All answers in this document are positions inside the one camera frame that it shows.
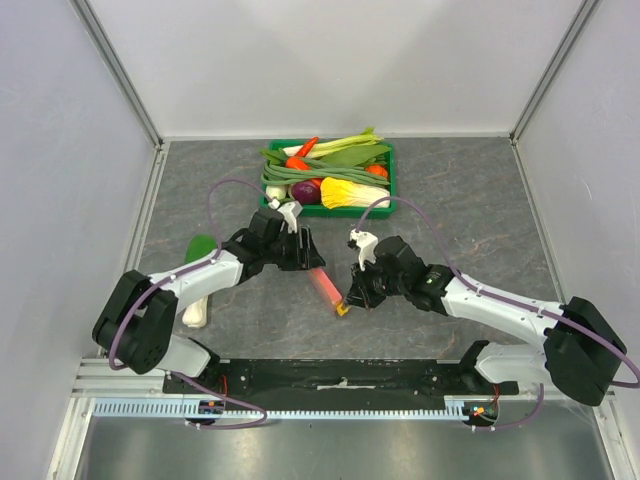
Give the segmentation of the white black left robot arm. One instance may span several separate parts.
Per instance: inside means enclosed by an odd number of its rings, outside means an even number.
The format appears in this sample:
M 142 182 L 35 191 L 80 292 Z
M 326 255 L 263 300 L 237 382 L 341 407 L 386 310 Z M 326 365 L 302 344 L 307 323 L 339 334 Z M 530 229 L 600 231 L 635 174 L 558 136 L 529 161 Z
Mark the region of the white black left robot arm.
M 246 228 L 203 258 L 164 273 L 122 275 L 92 331 L 114 370 L 144 375 L 154 369 L 178 372 L 198 393 L 219 382 L 215 355 L 195 340 L 173 333 L 176 316 L 196 301 L 240 285 L 266 265 L 282 271 L 323 267 L 311 230 L 294 214 L 261 208 Z

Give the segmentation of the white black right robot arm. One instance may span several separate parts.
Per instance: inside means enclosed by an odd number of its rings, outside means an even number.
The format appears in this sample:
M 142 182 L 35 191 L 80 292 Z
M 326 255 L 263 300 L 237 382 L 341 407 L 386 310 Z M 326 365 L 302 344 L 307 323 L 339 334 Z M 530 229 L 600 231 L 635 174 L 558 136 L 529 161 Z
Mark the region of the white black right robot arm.
M 520 339 L 518 345 L 482 343 L 458 368 L 467 392 L 503 382 L 551 384 L 565 396 L 598 406 L 614 383 L 626 347 L 590 301 L 566 304 L 516 295 L 448 266 L 426 264 L 399 236 L 378 239 L 352 231 L 358 253 L 351 267 L 350 306 L 372 310 L 392 296 L 416 309 L 474 321 Z

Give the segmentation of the pink express box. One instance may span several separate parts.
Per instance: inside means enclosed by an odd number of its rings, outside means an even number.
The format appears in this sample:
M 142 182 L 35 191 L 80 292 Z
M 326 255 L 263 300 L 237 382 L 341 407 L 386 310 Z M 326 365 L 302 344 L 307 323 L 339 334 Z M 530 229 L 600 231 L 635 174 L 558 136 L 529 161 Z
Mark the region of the pink express box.
M 336 313 L 335 305 L 343 302 L 343 295 L 329 278 L 323 268 L 311 269 L 309 276 L 316 290 L 323 297 L 326 304 Z

